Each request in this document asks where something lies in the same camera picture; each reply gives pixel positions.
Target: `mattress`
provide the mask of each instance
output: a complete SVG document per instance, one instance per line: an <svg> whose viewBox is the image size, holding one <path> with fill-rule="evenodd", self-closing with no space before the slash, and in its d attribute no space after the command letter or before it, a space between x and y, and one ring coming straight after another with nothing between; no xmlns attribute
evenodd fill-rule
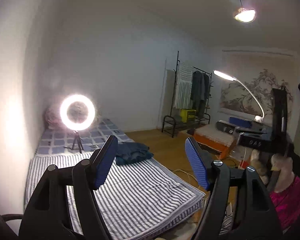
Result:
<svg viewBox="0 0 300 240"><path fill-rule="evenodd" d="M196 129L193 137L220 160L226 158L236 144L233 135L217 130L214 124Z"/></svg>
<svg viewBox="0 0 300 240"><path fill-rule="evenodd" d="M80 131L83 151L91 153L95 149L100 149L110 135L115 135L118 142L133 142L122 130L120 130L109 119L103 119L99 124ZM71 150L74 141L74 132L72 130L51 130L46 129L41 136L41 140L36 150L36 155L72 155L79 150L75 145Z"/></svg>
<svg viewBox="0 0 300 240"><path fill-rule="evenodd" d="M105 135L103 130L97 127L91 131L100 132L102 137L99 138L106 139L109 135ZM60 131L52 131L52 134L55 133L60 133ZM98 137L93 137L95 134L91 135L92 137L86 138L92 138L95 143L94 139ZM114 135L120 138L119 142L133 141L124 133ZM83 154L70 154L67 152L68 149L56 154L53 151L53 147L57 147L54 140L59 139L55 136L42 139L42 141L47 140L50 141L49 151L46 154L38 151L30 162L26 181L25 207L42 174L50 164L56 164L59 168L74 166L92 155L88 151ZM149 239L158 236L201 209L204 197L203 192L180 179L153 158L122 166L117 166L114 161L106 182L94 194L102 217L114 240ZM74 230L82 234L72 186L67 186L67 195Z"/></svg>

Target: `ring light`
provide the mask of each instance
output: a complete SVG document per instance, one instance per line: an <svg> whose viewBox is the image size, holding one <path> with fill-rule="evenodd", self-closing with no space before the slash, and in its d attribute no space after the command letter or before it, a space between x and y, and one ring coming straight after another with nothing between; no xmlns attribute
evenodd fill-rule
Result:
<svg viewBox="0 0 300 240"><path fill-rule="evenodd" d="M88 117L87 119L82 122L82 123L75 123L72 122L67 115L67 111L69 106L74 103L74 102L82 102L86 105L88 108ZM83 95L72 95L66 98L60 107L60 115L61 115L61 120L65 124L66 127L68 127L71 130L75 131L80 131L87 129L93 122L94 117L95 117L95 110L92 102L85 96Z"/></svg>

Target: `orange bed frame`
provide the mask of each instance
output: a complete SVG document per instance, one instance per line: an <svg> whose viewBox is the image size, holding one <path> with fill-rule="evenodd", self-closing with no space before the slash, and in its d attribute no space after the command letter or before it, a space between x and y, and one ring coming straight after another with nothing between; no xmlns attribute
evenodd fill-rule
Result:
<svg viewBox="0 0 300 240"><path fill-rule="evenodd" d="M223 145L221 143L215 142L213 140L210 140L208 138L206 138L205 136L202 135L198 135L196 133L194 133L193 135L194 139L200 143L200 144L204 144L218 152L220 152L220 155L216 155L216 157L219 160L225 159L226 157L229 156L230 151L234 148L234 146L236 145L236 140L234 140L231 144L230 147Z"/></svg>

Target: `clothes rack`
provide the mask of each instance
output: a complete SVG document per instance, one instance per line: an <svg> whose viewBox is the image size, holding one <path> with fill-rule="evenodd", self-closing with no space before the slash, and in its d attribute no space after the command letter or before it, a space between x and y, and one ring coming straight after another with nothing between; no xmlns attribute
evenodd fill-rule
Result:
<svg viewBox="0 0 300 240"><path fill-rule="evenodd" d="M208 106L209 106L209 98L211 98L210 95L210 89L211 87L213 87L211 84L213 83L212 81L212 73L206 72L200 68L196 68L193 67L196 70L199 70L203 73L206 73L209 78L210 78L210 85L209 85L209 97L207 99L207 103L205 106L205 110L203 113L203 117L199 118L198 116L195 117L194 121L190 121L190 122L177 122L177 120L172 116L172 109L173 109L173 100L175 99L175 90L176 90L176 83L177 83L177 71L178 71L178 65L180 63L179 60L179 51L178 51L178 55L177 55L177 64L176 64L176 69L173 70L175 77L174 77L174 84L173 84L173 94L172 94L172 101L171 101L171 108L170 108L170 115L165 115L162 121L162 129L161 132L167 132L169 134L171 134L172 138L174 137L174 135L180 131L180 130L184 130L186 128L197 128L200 127L201 122L208 120L208 123L210 123L210 119L211 116L207 113L208 111Z"/></svg>

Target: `blue gripper pad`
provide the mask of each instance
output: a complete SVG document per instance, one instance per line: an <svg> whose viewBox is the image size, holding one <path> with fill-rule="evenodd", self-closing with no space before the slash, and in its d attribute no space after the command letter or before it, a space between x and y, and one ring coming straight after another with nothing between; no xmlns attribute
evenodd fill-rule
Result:
<svg viewBox="0 0 300 240"><path fill-rule="evenodd" d="M207 169L203 165L203 162L195 149L194 145L189 138L186 139L185 151L188 157L188 160L191 164L194 175L198 181L198 184L203 187L205 190L209 188L210 183L208 182Z"/></svg>
<svg viewBox="0 0 300 240"><path fill-rule="evenodd" d="M96 188L99 188L101 185L105 183L117 151L118 151L118 139L114 137L114 139L111 141L111 144L107 148L102 161L98 165L98 169L96 172L96 180L94 183Z"/></svg>

